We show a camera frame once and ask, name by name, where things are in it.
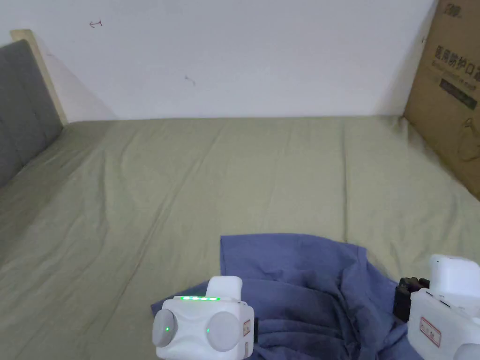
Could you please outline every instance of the green led light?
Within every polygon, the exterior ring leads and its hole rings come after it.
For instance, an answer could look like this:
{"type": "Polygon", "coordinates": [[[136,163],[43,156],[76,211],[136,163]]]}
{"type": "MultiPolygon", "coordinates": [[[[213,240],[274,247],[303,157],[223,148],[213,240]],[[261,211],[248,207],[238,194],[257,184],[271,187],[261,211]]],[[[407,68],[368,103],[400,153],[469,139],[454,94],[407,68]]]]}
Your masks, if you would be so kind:
{"type": "Polygon", "coordinates": [[[182,296],[181,299],[182,300],[200,300],[200,301],[206,301],[206,300],[219,301],[220,300],[220,298],[199,298],[197,296],[182,296]]]}

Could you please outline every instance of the mattress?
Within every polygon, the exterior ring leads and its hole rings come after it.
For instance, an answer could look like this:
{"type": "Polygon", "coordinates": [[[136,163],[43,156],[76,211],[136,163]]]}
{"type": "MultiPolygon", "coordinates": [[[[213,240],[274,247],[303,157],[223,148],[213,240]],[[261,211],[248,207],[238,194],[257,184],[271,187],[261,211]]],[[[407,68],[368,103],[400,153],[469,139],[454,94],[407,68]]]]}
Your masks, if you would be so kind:
{"type": "Polygon", "coordinates": [[[480,261],[480,207],[404,120],[80,122],[0,189],[3,359],[155,359],[149,305],[220,272],[220,235],[366,247],[393,279],[480,261]]]}

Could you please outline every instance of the gray upholstered headboard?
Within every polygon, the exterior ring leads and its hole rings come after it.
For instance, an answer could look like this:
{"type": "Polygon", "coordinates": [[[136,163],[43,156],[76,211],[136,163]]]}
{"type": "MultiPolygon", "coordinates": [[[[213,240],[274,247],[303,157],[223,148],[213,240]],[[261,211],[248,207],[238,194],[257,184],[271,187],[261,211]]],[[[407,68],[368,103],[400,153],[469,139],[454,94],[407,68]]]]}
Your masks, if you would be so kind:
{"type": "Polygon", "coordinates": [[[0,48],[0,187],[60,134],[62,124],[28,42],[0,48]]]}

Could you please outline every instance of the sticker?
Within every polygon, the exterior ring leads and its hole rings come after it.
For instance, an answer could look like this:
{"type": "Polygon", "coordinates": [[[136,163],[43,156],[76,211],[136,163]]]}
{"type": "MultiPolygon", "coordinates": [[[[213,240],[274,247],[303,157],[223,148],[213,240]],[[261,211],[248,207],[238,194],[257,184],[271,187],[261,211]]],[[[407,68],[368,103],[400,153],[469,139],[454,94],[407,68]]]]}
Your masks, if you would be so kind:
{"type": "Polygon", "coordinates": [[[243,336],[246,336],[250,332],[250,320],[243,323],[243,336]]]}
{"type": "Polygon", "coordinates": [[[428,322],[427,319],[422,317],[420,319],[420,331],[430,339],[438,348],[440,347],[440,342],[442,341],[442,333],[435,326],[428,322]]]}

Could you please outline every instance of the blue cloth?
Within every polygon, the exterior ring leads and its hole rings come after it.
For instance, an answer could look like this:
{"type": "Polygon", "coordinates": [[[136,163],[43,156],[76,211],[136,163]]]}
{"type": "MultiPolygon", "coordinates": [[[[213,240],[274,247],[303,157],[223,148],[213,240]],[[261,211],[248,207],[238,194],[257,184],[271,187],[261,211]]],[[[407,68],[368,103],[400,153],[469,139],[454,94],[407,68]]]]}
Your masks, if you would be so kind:
{"type": "MultiPolygon", "coordinates": [[[[259,318],[252,359],[421,360],[392,314],[396,284],[364,248],[310,235],[223,236],[220,262],[222,275],[243,280],[242,300],[259,318]]],[[[181,295],[205,295],[206,285],[181,295]]]]}

